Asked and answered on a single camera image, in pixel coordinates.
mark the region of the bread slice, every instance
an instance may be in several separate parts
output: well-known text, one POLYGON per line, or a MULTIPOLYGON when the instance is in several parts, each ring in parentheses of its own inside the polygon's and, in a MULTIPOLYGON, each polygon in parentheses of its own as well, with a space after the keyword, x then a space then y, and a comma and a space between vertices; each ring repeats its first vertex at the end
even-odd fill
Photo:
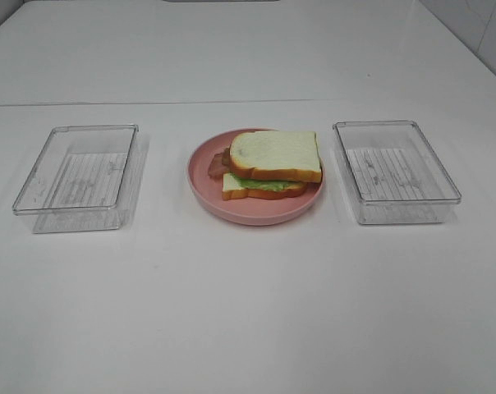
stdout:
POLYGON ((241 179, 228 172, 223 175, 223 199, 284 199, 297 197, 306 191, 305 182, 294 181, 254 181, 241 179))
POLYGON ((230 145, 230 171, 261 181, 321 182, 316 135, 313 131, 241 133, 230 145))

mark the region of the meat slice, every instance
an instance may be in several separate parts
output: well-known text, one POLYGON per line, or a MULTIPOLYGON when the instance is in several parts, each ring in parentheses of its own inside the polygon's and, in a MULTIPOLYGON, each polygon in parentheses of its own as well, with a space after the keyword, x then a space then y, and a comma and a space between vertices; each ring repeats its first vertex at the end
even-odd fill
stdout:
POLYGON ((230 166, 230 148, 225 148, 223 152, 223 164, 227 167, 230 166))
POLYGON ((214 155, 214 158, 212 158, 212 161, 208 167, 208 175, 211 178, 222 179, 223 174, 225 174, 226 172, 230 172, 230 168, 228 167, 228 165, 224 165, 224 161, 223 161, 224 155, 225 155, 225 152, 217 153, 216 155, 214 155))

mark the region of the white table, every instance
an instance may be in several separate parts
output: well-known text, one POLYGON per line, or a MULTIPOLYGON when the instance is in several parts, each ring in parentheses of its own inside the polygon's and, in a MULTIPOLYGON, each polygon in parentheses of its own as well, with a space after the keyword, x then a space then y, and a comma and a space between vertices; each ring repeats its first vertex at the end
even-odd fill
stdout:
POLYGON ((0 105, 496 96, 417 0, 28 2, 0 28, 0 105))
POLYGON ((496 97, 0 108, 0 393, 496 393, 496 97), (334 121, 409 118, 464 200, 443 225, 360 227, 334 121), (134 222, 31 235, 11 213, 54 126, 150 138, 134 222), (192 150, 314 130, 326 189, 274 227, 204 211, 192 150))

